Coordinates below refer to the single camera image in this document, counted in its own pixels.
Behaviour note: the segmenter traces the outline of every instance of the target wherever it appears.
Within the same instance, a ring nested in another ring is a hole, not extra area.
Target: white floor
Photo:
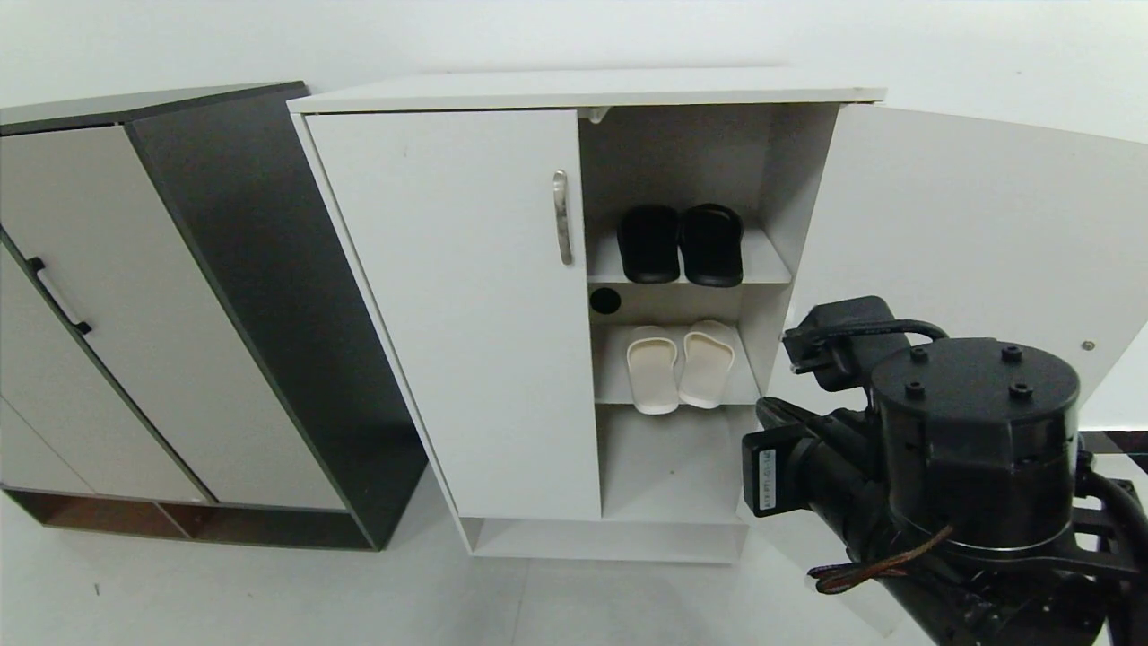
[[[1127,458],[1099,460],[1148,492]],[[47,530],[7,498],[0,519],[5,646],[928,643],[876,583],[807,586],[843,558],[808,514],[754,528],[726,568],[471,559],[429,477],[381,554]]]

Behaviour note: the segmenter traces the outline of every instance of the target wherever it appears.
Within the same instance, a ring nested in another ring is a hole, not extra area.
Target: shoe cabinet
[[[286,108],[0,111],[0,481],[49,527],[380,550],[425,454]]]
[[[1148,316],[1148,146],[884,98],[729,69],[416,76],[289,102],[468,550],[736,561],[754,402],[859,404],[778,352],[823,301],[881,294],[1044,348],[1087,397]],[[703,202],[745,223],[742,283],[629,282],[622,213]],[[630,332],[680,342],[701,318],[739,336],[722,405],[639,414]]]

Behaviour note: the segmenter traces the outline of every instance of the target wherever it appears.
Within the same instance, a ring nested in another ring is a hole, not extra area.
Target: door handle
[[[71,327],[75,328],[76,332],[80,334],[80,336],[91,333],[92,326],[90,326],[87,321],[80,320],[79,316],[76,316],[76,310],[72,309],[71,306],[68,306],[67,301],[60,297],[60,288],[56,287],[55,282],[53,282],[52,278],[48,275],[47,273],[48,265],[45,264],[44,258],[41,258],[40,256],[28,258],[28,267],[32,270],[32,275],[36,277],[36,280],[40,283],[41,287],[44,287],[44,290],[48,293],[48,296],[52,298],[52,301],[56,303],[56,306],[60,308],[60,311],[64,312],[64,317],[68,319],[68,322],[70,322]]]
[[[554,219],[558,224],[558,252],[563,264],[574,264],[574,251],[571,249],[571,219],[567,209],[566,171],[554,171]]]

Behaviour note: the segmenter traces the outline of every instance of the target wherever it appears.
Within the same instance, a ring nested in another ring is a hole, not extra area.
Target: label
[[[777,507],[777,450],[758,454],[758,505],[762,512]]]

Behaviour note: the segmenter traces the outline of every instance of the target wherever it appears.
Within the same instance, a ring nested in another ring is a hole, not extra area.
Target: white cabinet door
[[[88,345],[216,498],[343,508],[122,127],[6,137],[0,182],[5,229],[45,258]]]
[[[600,517],[575,112],[307,124],[458,513]]]
[[[0,482],[37,491],[95,493],[5,399],[0,399]]]
[[[96,493],[202,501],[17,262],[7,247],[0,250],[3,398]],[[2,449],[7,465],[9,447]]]
[[[820,302],[877,294],[951,336],[1060,356],[1080,374],[1084,402],[1148,318],[1146,204],[1145,145],[846,106],[786,322]],[[815,411],[843,404],[790,375],[781,352],[771,396]]]

